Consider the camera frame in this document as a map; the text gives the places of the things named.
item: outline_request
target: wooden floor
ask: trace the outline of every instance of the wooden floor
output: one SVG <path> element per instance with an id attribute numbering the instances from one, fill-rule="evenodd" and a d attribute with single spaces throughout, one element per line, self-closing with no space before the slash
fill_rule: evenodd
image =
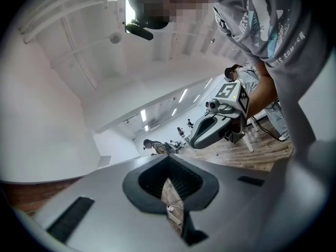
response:
<path id="1" fill-rule="evenodd" d="M 274 135 L 278 135 L 268 119 L 260 124 Z M 196 150 L 186 147 L 180 151 L 180 154 L 222 165 L 270 171 L 276 160 L 289 157 L 293 151 L 290 139 L 279 142 L 261 129 L 256 132 L 253 127 L 244 131 L 248 135 L 253 152 L 249 151 L 242 139 L 236 144 L 222 139 L 211 146 L 218 156 L 210 148 Z"/>

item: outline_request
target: ceiling light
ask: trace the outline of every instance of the ceiling light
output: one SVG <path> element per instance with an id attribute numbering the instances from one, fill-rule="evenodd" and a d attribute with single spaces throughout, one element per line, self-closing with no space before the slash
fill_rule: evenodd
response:
<path id="1" fill-rule="evenodd" d="M 131 20 L 135 19 L 135 12 L 128 3 L 128 0 L 125 2 L 125 24 L 131 23 Z"/>
<path id="2" fill-rule="evenodd" d="M 212 80 L 212 78 L 209 80 L 209 82 L 205 85 L 204 89 L 209 85 L 210 81 Z"/>
<path id="3" fill-rule="evenodd" d="M 196 102 L 196 100 L 200 97 L 201 95 L 199 94 L 197 97 L 196 97 L 196 99 L 194 100 L 194 102 Z"/>
<path id="4" fill-rule="evenodd" d="M 141 112 L 142 121 L 146 121 L 146 111 L 142 110 Z"/>
<path id="5" fill-rule="evenodd" d="M 178 101 L 179 103 L 182 101 L 183 97 L 185 96 L 185 94 L 187 93 L 188 89 L 185 89 L 182 93 L 182 96 L 180 98 L 180 100 Z"/>

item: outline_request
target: white cable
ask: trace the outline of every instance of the white cable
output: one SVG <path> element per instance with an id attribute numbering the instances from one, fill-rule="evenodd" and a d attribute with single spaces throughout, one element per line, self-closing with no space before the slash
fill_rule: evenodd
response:
<path id="1" fill-rule="evenodd" d="M 177 207 L 177 208 L 179 208 L 179 209 L 184 210 L 183 208 L 181 208 L 181 207 L 179 207 L 179 206 L 177 206 L 177 205 L 170 205 L 169 207 Z"/>

